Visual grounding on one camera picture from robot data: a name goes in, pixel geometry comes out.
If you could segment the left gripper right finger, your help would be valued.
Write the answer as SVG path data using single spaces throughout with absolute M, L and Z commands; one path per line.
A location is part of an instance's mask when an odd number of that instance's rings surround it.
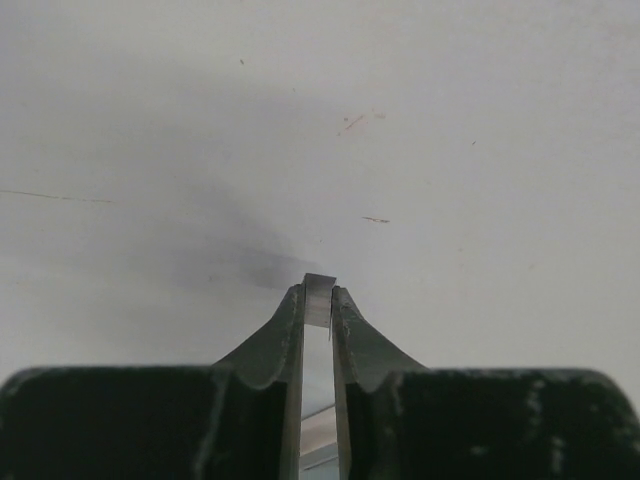
M 635 479 L 639 420 L 589 369 L 430 369 L 332 294 L 344 479 Z

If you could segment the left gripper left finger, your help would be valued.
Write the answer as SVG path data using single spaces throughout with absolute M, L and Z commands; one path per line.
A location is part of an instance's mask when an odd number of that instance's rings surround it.
M 1 388 L 5 479 L 295 479 L 301 285 L 210 365 L 39 367 Z

